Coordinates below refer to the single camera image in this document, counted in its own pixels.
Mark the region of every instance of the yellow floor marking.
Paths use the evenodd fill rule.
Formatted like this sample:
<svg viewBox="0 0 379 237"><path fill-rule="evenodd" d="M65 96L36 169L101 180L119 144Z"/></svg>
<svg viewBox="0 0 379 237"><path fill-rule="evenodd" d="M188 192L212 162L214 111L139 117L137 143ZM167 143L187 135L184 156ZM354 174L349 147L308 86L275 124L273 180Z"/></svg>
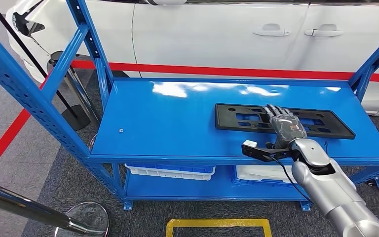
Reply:
<svg viewBox="0 0 379 237"><path fill-rule="evenodd" d="M216 219L216 220L176 220L166 224L166 237L173 237L174 227L262 227L265 237L272 237L268 219Z"/></svg>

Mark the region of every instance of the gray carpet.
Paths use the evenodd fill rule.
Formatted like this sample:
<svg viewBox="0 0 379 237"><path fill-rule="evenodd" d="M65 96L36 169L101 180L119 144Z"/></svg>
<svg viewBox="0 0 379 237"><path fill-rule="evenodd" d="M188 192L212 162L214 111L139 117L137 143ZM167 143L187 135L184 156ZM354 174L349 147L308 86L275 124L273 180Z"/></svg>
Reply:
<svg viewBox="0 0 379 237"><path fill-rule="evenodd" d="M99 102L99 90L95 73L87 86L90 97ZM379 117L373 118L379 129ZM96 129L88 126L78 132L88 142ZM358 169L348 167L348 173ZM361 184L358 192L366 200L370 210L379 217L379 189ZM90 175L63 147L60 148L38 201L60 211L84 201L96 201L109 212L111 237L165 236L170 219L235 219L266 218L270 221L274 237L335 237L331 224L317 208L303 212L298 202L232 202L232 201L138 201L132 211L123 211L122 204ZM24 237L49 237L54 228L29 221ZM261 228L176 228L175 237L260 237Z"/></svg>

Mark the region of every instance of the black cable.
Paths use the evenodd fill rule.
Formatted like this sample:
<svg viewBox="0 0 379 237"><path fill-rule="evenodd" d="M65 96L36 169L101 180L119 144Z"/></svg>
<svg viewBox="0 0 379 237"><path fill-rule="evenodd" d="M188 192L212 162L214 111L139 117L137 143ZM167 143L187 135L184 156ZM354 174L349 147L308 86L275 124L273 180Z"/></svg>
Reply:
<svg viewBox="0 0 379 237"><path fill-rule="evenodd" d="M25 54L28 56L28 58L33 62L34 66L40 71L40 73L43 75L44 78L47 77L47 73L44 71L44 69L41 67L41 65L38 63L36 58L31 54L31 52L27 49L25 44L21 41L21 39L18 37L14 29L9 25L9 23L5 20L3 15L0 13L0 22L5 26L6 30L12 35L15 41L19 44L19 46L22 48L22 50L25 52ZM71 106L68 104L66 99L63 97L63 95L60 93L59 90L56 91L56 95L60 98L60 100L63 102L63 104L66 106L66 108L71 112L73 117L77 118L76 113L72 110Z"/></svg>
<svg viewBox="0 0 379 237"><path fill-rule="evenodd" d="M285 166L284 166L279 160L275 159L275 158L272 157L272 156L270 156L270 157L271 157L271 159L273 159L275 162L277 162L277 163L282 167L282 169L284 170L285 175L287 176L288 180L290 180L290 183L294 186L294 188L296 188L296 190L297 190L297 191L298 191L298 192L299 192L299 193L300 193L305 199L307 199L309 202L312 202L312 201L310 200L310 198L308 198L306 195L304 195L303 192L300 191L299 188L297 188L297 186L294 184L294 182L291 180L290 176L288 175L287 170L285 169Z"/></svg>

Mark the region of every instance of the car window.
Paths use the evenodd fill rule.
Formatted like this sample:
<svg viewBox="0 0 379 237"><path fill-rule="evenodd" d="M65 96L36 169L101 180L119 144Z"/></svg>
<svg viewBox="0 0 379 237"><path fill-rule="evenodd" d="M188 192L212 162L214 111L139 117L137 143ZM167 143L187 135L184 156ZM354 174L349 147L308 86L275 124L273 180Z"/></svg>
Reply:
<svg viewBox="0 0 379 237"><path fill-rule="evenodd" d="M308 3L309 0L187 0L187 3L243 3L243 2L257 2L257 3Z"/></svg>
<svg viewBox="0 0 379 237"><path fill-rule="evenodd" d="M356 3L356 4L372 4L379 3L379 0L312 0L311 3Z"/></svg>

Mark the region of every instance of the floor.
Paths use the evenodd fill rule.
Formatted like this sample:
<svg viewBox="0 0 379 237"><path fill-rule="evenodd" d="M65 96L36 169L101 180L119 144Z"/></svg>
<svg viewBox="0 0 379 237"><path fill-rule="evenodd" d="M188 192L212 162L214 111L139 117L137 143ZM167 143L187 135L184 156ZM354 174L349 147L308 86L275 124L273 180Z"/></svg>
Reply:
<svg viewBox="0 0 379 237"><path fill-rule="evenodd" d="M10 49L1 25L0 40ZM18 56L11 53L22 65ZM78 75L93 101L98 101L95 72L78 71ZM77 104L66 85L62 84L59 90L72 105ZM64 110L58 98L53 103L60 111ZM0 137L20 111L21 106L0 87ZM372 119L379 129L379 117ZM78 134L84 141L90 141L95 132L90 125ZM347 171L353 173L356 169L347 168ZM273 236L336 236L317 208L305 213L296 202L140 201L135 203L133 211L123 211L122 205L32 118L0 158L0 185L60 211L67 211L82 201L97 201L109 212L113 237L164 236L166 223L180 218L267 218ZM379 189L362 184L358 192L379 217ZM0 211L0 237L44 237L52 236L53 231L52 227ZM177 237L207 235L260 237L263 232L260 228L177 228L174 231Z"/></svg>

